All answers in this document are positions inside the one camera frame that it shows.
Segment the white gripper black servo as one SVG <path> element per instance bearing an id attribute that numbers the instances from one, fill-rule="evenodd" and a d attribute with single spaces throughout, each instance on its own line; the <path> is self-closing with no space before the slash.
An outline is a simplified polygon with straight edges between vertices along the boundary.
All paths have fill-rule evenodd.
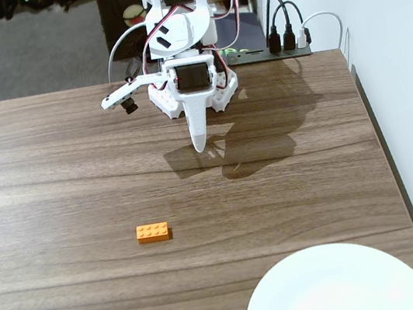
<path id="1" fill-rule="evenodd" d="M 162 65 L 168 94 L 183 102 L 189 134 L 196 152 L 207 144 L 207 99 L 216 91 L 216 68 L 211 54 L 174 58 Z"/>

